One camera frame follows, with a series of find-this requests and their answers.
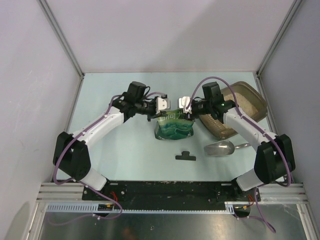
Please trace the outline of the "black bag clip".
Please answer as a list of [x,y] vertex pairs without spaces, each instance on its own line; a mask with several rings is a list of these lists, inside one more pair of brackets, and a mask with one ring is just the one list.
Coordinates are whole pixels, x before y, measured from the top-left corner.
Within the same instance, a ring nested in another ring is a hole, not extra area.
[[182,161],[196,161],[196,156],[190,155],[189,151],[182,151],[180,155],[175,156],[176,160],[182,160]]

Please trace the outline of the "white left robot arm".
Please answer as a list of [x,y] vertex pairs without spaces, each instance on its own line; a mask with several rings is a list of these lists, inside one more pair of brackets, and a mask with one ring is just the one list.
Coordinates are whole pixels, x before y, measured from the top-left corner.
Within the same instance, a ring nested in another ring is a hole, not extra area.
[[150,92],[150,87],[137,81],[129,84],[127,91],[111,98],[107,109],[87,126],[57,137],[53,156],[53,181],[57,185],[58,171],[69,176],[69,181],[79,182],[93,189],[100,200],[110,196],[107,178],[92,167],[90,149],[113,129],[135,115],[145,115],[148,121],[162,117],[170,108],[167,94]]

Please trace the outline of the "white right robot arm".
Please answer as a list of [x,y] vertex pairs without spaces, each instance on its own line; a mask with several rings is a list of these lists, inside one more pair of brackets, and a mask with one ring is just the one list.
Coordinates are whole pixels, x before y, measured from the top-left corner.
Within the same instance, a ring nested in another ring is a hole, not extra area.
[[239,107],[234,97],[225,100],[217,77],[213,82],[202,80],[197,87],[202,88],[204,97],[195,100],[192,96],[183,96],[178,100],[178,107],[186,115],[187,120],[194,120],[201,115],[211,115],[214,120],[226,124],[241,135],[255,150],[254,166],[251,170],[236,177],[230,188],[231,196],[242,201],[248,196],[249,190],[275,182],[286,176],[288,187],[292,183],[292,171],[296,168],[292,141],[286,134],[277,135],[260,127]]

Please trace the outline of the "green litter bag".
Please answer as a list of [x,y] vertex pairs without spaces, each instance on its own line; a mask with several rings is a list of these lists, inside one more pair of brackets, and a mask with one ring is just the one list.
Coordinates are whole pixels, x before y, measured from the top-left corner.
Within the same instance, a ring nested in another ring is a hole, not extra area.
[[157,140],[182,140],[194,135],[194,121],[186,119],[181,109],[166,112],[157,118],[154,136]]

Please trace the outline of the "metal scoop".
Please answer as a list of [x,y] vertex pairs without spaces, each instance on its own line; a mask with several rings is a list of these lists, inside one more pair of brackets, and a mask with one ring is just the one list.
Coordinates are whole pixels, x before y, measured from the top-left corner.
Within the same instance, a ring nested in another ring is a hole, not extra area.
[[234,145],[229,140],[221,140],[221,141],[217,141],[212,144],[206,145],[203,149],[206,155],[208,156],[223,157],[223,156],[232,155],[236,149],[246,148],[250,146],[251,145],[247,142],[239,145]]

